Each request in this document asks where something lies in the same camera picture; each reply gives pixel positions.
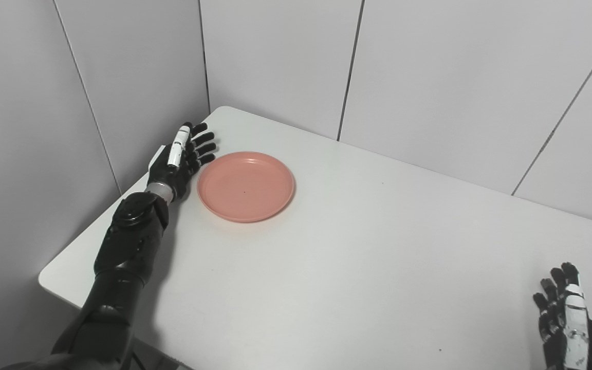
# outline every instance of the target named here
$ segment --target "robot finger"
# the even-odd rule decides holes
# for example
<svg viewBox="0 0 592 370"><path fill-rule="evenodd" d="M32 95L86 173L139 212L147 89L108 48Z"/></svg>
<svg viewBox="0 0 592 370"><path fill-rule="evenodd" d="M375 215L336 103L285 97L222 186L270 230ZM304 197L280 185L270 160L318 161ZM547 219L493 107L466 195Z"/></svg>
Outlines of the robot finger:
<svg viewBox="0 0 592 370"><path fill-rule="evenodd" d="M206 133L198 136L197 138L194 138L193 145L195 145L195 147L199 147L203 143L210 140L214 140L214 133Z"/></svg>
<svg viewBox="0 0 592 370"><path fill-rule="evenodd" d="M538 306L538 309L542 313L547 310L547 298L542 293L536 293L533 295L533 301Z"/></svg>
<svg viewBox="0 0 592 370"><path fill-rule="evenodd" d="M568 282L566 281L566 274L563 273L559 267L554 267L550 272L552 275L552 279L557 284L557 291L559 292L559 297L561 297L562 293L566 290L566 286Z"/></svg>
<svg viewBox="0 0 592 370"><path fill-rule="evenodd" d="M203 131L205 131L207 129L207 124L202 122L199 124L196 124L194 127L191 128L191 136L195 137L197 134L202 133Z"/></svg>
<svg viewBox="0 0 592 370"><path fill-rule="evenodd" d="M569 284L580 284L580 273L577 271L577 267L570 262L562 263L561 269L566 275Z"/></svg>
<svg viewBox="0 0 592 370"><path fill-rule="evenodd" d="M207 154L213 150L216 150L216 144L215 143L206 143L205 145L196 149L195 152L197 153L198 157L202 157L205 154Z"/></svg>
<svg viewBox="0 0 592 370"><path fill-rule="evenodd" d="M557 295L557 286L554 285L554 282L550 278L545 278L541 280L541 286L543 290L547 294L547 299L549 300L550 304L556 302L559 299Z"/></svg>

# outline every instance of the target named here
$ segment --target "white finger segment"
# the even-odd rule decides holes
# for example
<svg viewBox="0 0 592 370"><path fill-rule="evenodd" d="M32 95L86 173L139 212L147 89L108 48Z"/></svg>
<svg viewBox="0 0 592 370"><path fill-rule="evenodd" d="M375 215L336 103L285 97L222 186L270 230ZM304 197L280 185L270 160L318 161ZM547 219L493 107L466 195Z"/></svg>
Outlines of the white finger segment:
<svg viewBox="0 0 592 370"><path fill-rule="evenodd" d="M171 152L169 153L169 166L175 166L179 168L179 162L181 161L181 154L186 149L186 143L189 140L191 129L188 126L182 126L177 131L175 140L171 145Z"/></svg>

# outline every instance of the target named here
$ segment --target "robotic hand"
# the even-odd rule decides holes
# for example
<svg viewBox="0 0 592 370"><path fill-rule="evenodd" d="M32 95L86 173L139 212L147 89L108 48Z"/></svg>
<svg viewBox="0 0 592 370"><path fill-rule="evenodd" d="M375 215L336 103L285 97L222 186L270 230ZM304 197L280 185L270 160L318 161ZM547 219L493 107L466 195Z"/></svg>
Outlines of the robotic hand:
<svg viewBox="0 0 592 370"><path fill-rule="evenodd" d="M205 123L184 124L150 167L145 192L120 202L97 254L91 291L51 355L2 370L129 369L134 313L169 224L168 205L183 198L191 177L214 160L210 152L216 145L207 143L214 134L204 133L206 129Z"/></svg>
<svg viewBox="0 0 592 370"><path fill-rule="evenodd" d="M146 192L158 194L168 204L184 197L191 176L215 158L210 152L216 144L208 143L214 139L214 133L198 136L206 129L206 123L194 127L190 122L179 128L172 145L166 146L150 166Z"/></svg>
<svg viewBox="0 0 592 370"><path fill-rule="evenodd" d="M533 295L540 309L538 330L547 370L592 370L592 320L580 288L577 268L565 262L541 280L545 291Z"/></svg>

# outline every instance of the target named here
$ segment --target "wall panel seam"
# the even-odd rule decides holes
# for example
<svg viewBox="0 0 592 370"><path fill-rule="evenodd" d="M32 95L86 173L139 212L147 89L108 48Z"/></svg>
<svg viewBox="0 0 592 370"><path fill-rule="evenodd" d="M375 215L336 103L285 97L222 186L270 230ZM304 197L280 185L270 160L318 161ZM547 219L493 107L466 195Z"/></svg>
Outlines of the wall panel seam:
<svg viewBox="0 0 592 370"><path fill-rule="evenodd" d="M341 116L339 117L339 128L337 141L341 138L341 127L344 123L344 112L346 112L346 102L348 99L348 89L350 88L350 77L353 74L353 62L355 61L355 51L358 47L358 37L360 35L360 24L362 24L362 13L364 12L364 0L360 3L360 12L358 14L358 26L355 28L355 39L353 40L353 50L350 53L350 65L348 66L348 79L346 81L346 91L344 91L344 101L341 105Z"/></svg>
<svg viewBox="0 0 592 370"><path fill-rule="evenodd" d="M104 154L106 155L106 161L108 162L108 168L111 170L111 176L113 177L113 181L114 181L116 188L118 190L118 194L120 194L120 196L122 196L122 190L120 189L120 185L118 184L118 179L116 178L116 173L115 173L115 171L113 171L113 165L111 164L111 158L108 155L108 150L106 150L106 144L104 142L104 138L103 138L102 133L99 129L99 124L97 124L97 119L95 117L95 112L93 111L93 106L91 104L90 97L88 96L88 93L86 91L86 86L84 84L84 78L82 78L82 73L79 70L79 66L77 65L77 60L75 58L75 51L72 49L72 44L70 43L70 39L68 38L68 33L65 30L65 25L63 24L63 18L61 18L61 12L59 12L59 7L56 4L56 0L52 0L52 2L54 3L54 9L56 10L56 14L59 17L59 22L61 23L61 29L63 29L63 35L65 36L65 41L68 44L68 48L70 49L70 56L72 57L72 61L75 64L75 69L77 70L77 75L79 77L79 81L82 84L82 89L83 89L84 95L86 97L86 102L88 103L88 108L89 108L91 116L92 116L92 121L95 124L95 127L97 129L97 134L99 135L99 140L101 141L102 147L104 148Z"/></svg>
<svg viewBox="0 0 592 370"><path fill-rule="evenodd" d="M588 82L588 80L590 79L590 77L592 77L592 68L590 69L590 72L588 73L588 75L586 76L586 78L583 80L582 85L580 86L580 88L577 90L577 92L575 93L575 95L572 97L572 100L568 104L568 107L566 107L566 110L564 110L563 114L561 115L561 118L559 118L559 121L557 122L557 124L554 125L554 128L552 129L552 132L547 136L547 139L543 143L543 146L541 146L540 150L538 150L538 153L536 153L536 156L533 158L533 161L531 161L531 164L529 164L529 167L524 172L524 175L522 175L522 178L520 178L520 180L517 183L515 189L513 189L513 192L510 195L512 195L512 196L515 195L515 193L517 192L517 190L520 188L520 185L522 185L522 182L524 181L524 178L526 178L526 176L529 175L529 171L531 171L531 168L536 163L536 161L538 160L538 158L542 154L543 150L545 150L545 148L547 147L547 144L550 142L550 140L552 140L552 136L554 136L554 134L557 132L557 129L559 128L559 125L561 125L562 120L564 118L566 118L566 115L568 115L568 112L569 112L570 108L575 103L575 101L577 100L577 97L580 95L580 93L582 93L582 90L586 86L586 83Z"/></svg>

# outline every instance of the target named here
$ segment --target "robotic forearm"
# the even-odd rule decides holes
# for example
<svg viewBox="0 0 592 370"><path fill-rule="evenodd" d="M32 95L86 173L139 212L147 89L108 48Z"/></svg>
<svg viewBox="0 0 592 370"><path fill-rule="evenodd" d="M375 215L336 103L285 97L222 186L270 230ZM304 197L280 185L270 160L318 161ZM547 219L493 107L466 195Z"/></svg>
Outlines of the robotic forearm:
<svg viewBox="0 0 592 370"><path fill-rule="evenodd" d="M96 279L79 315L68 325L51 356L2 370L118 370L130 367L132 325L143 286L150 280L161 238L169 224L169 203L181 199L200 166L214 159L207 154L214 138L206 124L181 127L150 168L145 192L123 199L95 262Z"/></svg>

